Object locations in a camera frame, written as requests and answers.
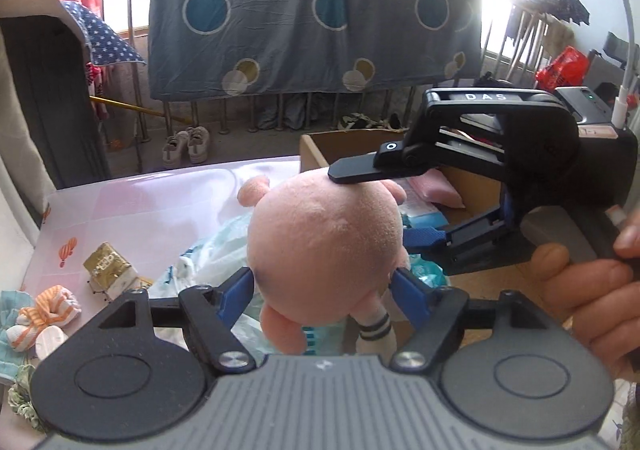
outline star pattern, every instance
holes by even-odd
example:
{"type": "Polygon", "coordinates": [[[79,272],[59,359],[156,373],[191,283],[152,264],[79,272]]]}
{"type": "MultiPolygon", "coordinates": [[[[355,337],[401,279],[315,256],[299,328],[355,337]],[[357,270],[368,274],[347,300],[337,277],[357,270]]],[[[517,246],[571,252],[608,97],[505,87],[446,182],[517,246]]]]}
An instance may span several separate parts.
{"type": "Polygon", "coordinates": [[[107,66],[116,62],[145,62],[111,27],[80,3],[62,1],[62,4],[80,26],[86,43],[90,46],[94,66],[107,66]]]}

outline yellow stick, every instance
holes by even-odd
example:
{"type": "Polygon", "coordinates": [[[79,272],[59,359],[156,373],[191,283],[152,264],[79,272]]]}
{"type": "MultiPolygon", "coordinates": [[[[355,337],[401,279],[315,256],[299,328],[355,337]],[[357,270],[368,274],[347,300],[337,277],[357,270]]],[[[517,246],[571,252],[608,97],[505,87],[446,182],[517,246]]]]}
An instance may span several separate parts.
{"type": "MultiPolygon", "coordinates": [[[[160,111],[154,111],[153,109],[146,109],[145,107],[138,107],[137,105],[125,104],[123,102],[117,102],[115,100],[107,100],[107,98],[100,98],[99,96],[90,95],[89,98],[91,98],[91,100],[94,102],[99,102],[99,103],[111,105],[114,107],[120,107],[122,109],[128,109],[130,111],[137,111],[138,113],[144,113],[147,115],[164,117],[164,113],[161,113],[160,111]]],[[[184,123],[185,125],[191,125],[193,123],[188,118],[178,118],[177,116],[171,116],[171,119],[175,120],[176,122],[184,123]]]]}

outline red plastic bag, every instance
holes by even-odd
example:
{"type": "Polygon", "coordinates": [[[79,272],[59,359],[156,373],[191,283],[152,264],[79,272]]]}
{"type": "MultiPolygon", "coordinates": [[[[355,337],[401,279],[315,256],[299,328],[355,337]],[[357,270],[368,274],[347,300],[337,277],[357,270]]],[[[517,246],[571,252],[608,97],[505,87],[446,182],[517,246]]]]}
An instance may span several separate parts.
{"type": "Polygon", "coordinates": [[[540,89],[551,92],[556,87],[582,85],[588,69],[589,59],[567,46],[551,64],[536,73],[536,80],[540,89]]]}

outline human hand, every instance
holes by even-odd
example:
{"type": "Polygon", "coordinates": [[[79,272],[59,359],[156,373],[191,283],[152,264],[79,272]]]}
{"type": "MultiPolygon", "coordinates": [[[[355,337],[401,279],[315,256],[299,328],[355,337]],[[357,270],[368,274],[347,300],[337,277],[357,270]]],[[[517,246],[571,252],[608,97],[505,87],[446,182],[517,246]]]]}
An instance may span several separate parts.
{"type": "MultiPolygon", "coordinates": [[[[640,257],[640,211],[626,223],[614,244],[623,259],[640,257]]],[[[640,347],[640,282],[629,266],[613,260],[569,264],[558,244],[538,247],[531,273],[542,284],[542,299],[557,313],[571,315],[574,336],[615,378],[636,381],[626,354],[640,347]]]]}

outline ribbed gray surface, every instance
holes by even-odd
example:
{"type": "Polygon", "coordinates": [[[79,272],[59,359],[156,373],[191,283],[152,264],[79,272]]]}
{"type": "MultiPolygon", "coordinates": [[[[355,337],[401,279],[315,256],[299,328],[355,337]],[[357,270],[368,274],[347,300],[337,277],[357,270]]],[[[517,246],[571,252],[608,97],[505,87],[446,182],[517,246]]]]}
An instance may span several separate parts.
{"type": "Polygon", "coordinates": [[[223,378],[181,425],[143,442],[89,445],[53,436],[42,450],[605,450],[595,437],[519,445],[463,424],[422,378],[375,356],[270,356],[246,376],[223,378]]]}

